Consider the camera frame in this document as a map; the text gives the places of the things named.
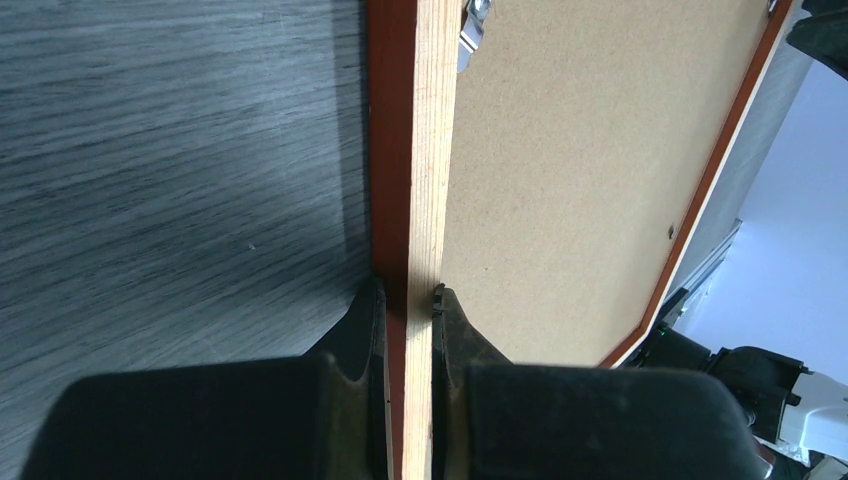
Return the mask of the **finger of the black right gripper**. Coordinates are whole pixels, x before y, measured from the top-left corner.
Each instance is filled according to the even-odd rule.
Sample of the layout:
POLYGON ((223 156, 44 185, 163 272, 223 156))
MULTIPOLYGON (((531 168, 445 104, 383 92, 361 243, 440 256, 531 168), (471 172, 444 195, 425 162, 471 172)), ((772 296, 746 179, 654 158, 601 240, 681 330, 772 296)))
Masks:
POLYGON ((847 0, 805 0, 809 17, 796 22, 787 43, 821 63, 847 62, 847 0))

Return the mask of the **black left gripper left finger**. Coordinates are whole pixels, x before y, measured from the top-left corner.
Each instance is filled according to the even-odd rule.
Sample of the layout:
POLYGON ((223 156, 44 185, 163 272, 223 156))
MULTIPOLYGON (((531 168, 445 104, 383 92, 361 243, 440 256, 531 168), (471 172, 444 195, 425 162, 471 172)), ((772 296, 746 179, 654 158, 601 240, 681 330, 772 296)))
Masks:
POLYGON ((304 354, 108 373, 51 407, 25 479, 388 479, 386 298, 366 281, 304 354))

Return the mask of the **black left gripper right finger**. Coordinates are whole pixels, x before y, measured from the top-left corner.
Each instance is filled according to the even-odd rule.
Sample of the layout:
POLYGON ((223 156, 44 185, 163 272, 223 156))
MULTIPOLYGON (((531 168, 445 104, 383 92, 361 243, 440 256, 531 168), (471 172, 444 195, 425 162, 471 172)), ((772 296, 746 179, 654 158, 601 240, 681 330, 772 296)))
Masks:
POLYGON ((433 297, 435 479, 765 479, 737 402, 686 370, 515 364, 433 297))

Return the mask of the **brown cardboard backing board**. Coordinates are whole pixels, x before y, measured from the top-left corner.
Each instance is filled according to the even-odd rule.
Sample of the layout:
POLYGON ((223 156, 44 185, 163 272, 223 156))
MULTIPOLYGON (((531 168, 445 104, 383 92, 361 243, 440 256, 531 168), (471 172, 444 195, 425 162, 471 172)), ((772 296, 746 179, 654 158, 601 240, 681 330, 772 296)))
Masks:
POLYGON ((769 22, 763 1, 496 1, 459 74, 443 282, 516 363, 630 351, 769 22))

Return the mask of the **copper picture frame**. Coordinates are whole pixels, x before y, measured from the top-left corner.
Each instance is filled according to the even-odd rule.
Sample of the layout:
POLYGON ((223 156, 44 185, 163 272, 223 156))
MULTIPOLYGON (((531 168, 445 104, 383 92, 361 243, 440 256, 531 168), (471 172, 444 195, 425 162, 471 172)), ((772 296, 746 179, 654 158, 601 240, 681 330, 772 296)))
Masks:
MULTIPOLYGON (((450 288, 442 273, 457 82, 482 44, 494 2, 366 5, 373 269, 388 300, 395 479, 435 479, 433 297, 437 287, 450 288)), ((628 353, 591 366, 621 365, 655 315, 628 353)))

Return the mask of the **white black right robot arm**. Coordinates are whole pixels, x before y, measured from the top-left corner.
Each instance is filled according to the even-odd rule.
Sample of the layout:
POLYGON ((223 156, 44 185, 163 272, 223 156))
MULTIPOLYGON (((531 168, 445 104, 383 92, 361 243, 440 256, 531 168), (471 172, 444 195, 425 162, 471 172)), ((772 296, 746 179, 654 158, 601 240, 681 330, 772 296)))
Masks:
POLYGON ((771 474, 777 454, 807 463, 809 452, 838 453, 830 438, 847 423, 837 419, 844 407, 830 404, 829 393, 846 392, 832 378, 796 359, 758 347, 706 347, 673 330, 668 316, 713 273, 739 230, 731 214, 755 168, 743 158, 765 157, 789 108, 787 100, 768 100, 761 86, 772 86, 770 65, 779 50, 792 48, 818 60, 840 76, 847 74, 847 4, 844 1, 771 1, 769 20, 734 100, 679 231, 681 245, 669 263, 675 270, 651 330, 623 362, 635 367, 699 371, 718 379, 735 397, 758 446, 765 449, 763 473, 771 474))

